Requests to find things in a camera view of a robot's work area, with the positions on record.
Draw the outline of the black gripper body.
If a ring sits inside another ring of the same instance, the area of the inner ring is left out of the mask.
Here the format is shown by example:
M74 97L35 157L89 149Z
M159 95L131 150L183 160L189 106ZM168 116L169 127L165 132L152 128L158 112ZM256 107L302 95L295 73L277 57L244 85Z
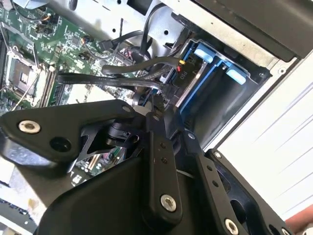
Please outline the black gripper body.
M182 205L175 226L155 222L148 226L142 215L145 203L144 163L127 160L63 193L47 208L38 235L219 235L222 224L204 205L196 180L174 171Z

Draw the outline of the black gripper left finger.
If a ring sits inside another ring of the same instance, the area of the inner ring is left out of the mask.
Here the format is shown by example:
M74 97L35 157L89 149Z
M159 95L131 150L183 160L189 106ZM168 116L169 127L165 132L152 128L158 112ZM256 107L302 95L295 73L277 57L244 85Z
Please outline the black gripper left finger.
M0 153L41 176L59 178L78 160L115 146L144 163L144 221L174 226L182 217L173 145L164 117L115 99L11 111L0 118Z

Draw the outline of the bare person hand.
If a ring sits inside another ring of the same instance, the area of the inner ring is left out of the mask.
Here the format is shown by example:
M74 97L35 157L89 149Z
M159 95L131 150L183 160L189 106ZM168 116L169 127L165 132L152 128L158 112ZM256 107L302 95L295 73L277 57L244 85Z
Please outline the bare person hand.
M309 224L313 222L313 206L300 211L285 221L285 224L294 233L302 232Z

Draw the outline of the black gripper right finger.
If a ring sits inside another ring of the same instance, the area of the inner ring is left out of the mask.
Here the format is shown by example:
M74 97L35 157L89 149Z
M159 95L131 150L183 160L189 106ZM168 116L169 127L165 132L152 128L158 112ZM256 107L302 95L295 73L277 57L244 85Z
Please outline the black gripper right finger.
M167 137L176 146L176 166L195 179L208 235L291 235L291 229L218 150L203 152L184 127L178 109L166 109Z

